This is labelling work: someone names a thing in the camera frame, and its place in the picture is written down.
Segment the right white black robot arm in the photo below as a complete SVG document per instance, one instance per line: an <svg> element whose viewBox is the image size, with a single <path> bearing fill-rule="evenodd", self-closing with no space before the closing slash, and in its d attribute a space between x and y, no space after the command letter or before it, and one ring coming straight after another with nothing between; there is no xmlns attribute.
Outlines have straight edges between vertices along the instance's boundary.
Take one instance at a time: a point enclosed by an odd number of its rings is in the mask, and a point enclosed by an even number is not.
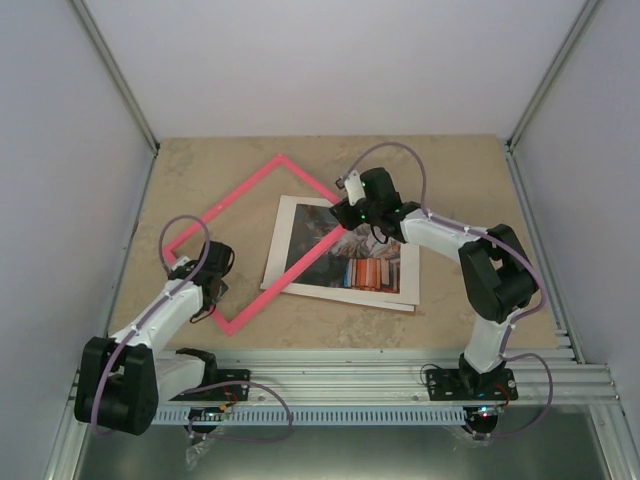
<svg viewBox="0 0 640 480"><path fill-rule="evenodd" d="M460 266L466 297L476 313L471 340L459 358L459 387L471 399L491 392L506 364L516 322L541 310L547 290L515 233L505 225L480 228L404 202L383 168L356 170L336 181L346 198L331 208L351 231L367 224L384 237L427 248Z"/></svg>

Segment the white passe-partout mat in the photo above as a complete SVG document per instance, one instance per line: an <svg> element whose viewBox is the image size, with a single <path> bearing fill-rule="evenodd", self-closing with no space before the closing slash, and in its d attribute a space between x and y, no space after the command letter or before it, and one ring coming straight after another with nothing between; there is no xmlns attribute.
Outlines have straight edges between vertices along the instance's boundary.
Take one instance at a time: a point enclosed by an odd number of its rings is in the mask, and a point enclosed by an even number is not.
<svg viewBox="0 0 640 480"><path fill-rule="evenodd" d="M266 290L289 268L285 267L295 206L298 203L326 206L330 209L330 202L326 199L312 197L297 197L283 195L280 197L278 211L271 240L271 246L266 264L261 288ZM285 293L314 298L321 296L348 296L354 298L378 297L385 300L395 300L401 303L419 305L420 303L420 256L417 246L401 244L400 292L398 294L376 293L348 289L324 289L318 287L296 286L294 281L284 289Z"/></svg>

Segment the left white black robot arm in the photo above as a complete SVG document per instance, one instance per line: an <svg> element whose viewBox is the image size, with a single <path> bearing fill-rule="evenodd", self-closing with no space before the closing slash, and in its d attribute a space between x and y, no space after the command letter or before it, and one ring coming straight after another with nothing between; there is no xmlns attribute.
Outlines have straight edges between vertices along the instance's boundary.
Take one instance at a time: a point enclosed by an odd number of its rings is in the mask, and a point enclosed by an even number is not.
<svg viewBox="0 0 640 480"><path fill-rule="evenodd" d="M97 431L133 435L145 432L158 405L189 391L207 399L218 390L219 373L213 353L182 348L168 358L159 354L186 323L213 312L228 290L224 277L235 252L207 241L196 260L186 258L169 269L156 299L125 328L110 337L93 337L84 347L75 419Z"/></svg>

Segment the pink wooden photo frame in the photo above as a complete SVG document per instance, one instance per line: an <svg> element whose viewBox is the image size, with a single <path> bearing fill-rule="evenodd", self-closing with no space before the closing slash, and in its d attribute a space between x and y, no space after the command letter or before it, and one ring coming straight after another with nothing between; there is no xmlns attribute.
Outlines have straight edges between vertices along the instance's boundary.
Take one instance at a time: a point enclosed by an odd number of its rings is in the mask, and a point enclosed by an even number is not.
<svg viewBox="0 0 640 480"><path fill-rule="evenodd" d="M329 188L324 186L319 180L314 178L311 174L306 172L295 162L284 155L277 155L269 162L267 162L264 166L259 168L254 174L248 177L237 188L232 190L221 201L211 207L205 214L200 217L200 219L205 224L208 224L217 216L229 209L243 195L247 194L250 190L255 188L261 181L263 181L277 168L284 168L288 170L291 174L300 179L316 193L320 194L324 199L328 200L331 205L334 205L340 201L339 197L336 194L332 193ZM183 245L187 240L189 240L193 235L197 233L198 230L198 225L189 226L186 230L184 230L173 240L171 240L167 245L164 245L163 240L160 240L160 259L162 261L167 261L170 264L174 264L177 261L174 250ZM282 274L277 280L275 280L269 288L264 290L234 319L227 320L218 310L213 311L211 313L211 317L218 325L220 330L229 337L237 334L241 329L247 326L262 310L264 310L280 293L282 293L287 286L289 286L307 268L309 268L322 254L327 252L331 246L333 246L339 239L341 239L345 233L346 230L343 227L338 226L333 229L291 268L286 270L284 274Z"/></svg>

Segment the cat and books photo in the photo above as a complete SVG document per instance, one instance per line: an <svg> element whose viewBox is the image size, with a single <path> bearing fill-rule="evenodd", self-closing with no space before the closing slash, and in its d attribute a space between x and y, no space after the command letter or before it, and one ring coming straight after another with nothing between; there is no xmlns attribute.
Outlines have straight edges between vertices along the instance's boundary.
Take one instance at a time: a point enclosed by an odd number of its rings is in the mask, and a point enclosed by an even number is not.
<svg viewBox="0 0 640 480"><path fill-rule="evenodd" d="M285 267L294 266L338 226L326 206L295 206ZM298 276L294 284L376 293L400 292L401 244L361 225L346 232Z"/></svg>

